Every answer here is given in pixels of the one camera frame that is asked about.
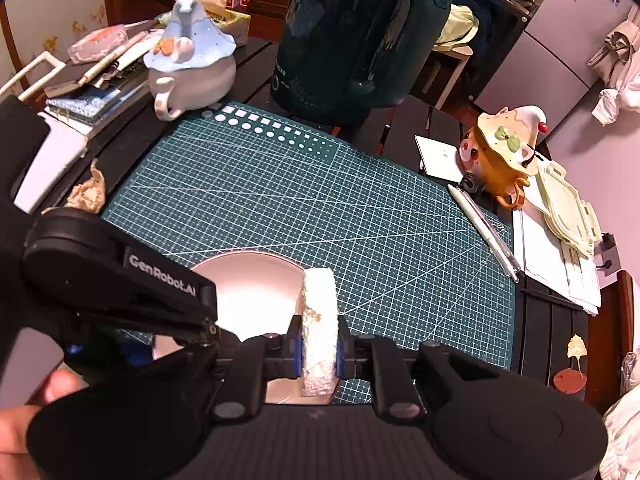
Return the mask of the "person left hand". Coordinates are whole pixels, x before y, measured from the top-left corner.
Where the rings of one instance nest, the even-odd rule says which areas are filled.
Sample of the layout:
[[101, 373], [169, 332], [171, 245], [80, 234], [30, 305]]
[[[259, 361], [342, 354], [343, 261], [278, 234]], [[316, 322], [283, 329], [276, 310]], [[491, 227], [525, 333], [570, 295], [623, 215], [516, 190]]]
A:
[[44, 406], [85, 388], [77, 374], [61, 367], [47, 378], [32, 404], [1, 411], [0, 476], [2, 480], [34, 480], [40, 474], [27, 451], [26, 434], [32, 419]]

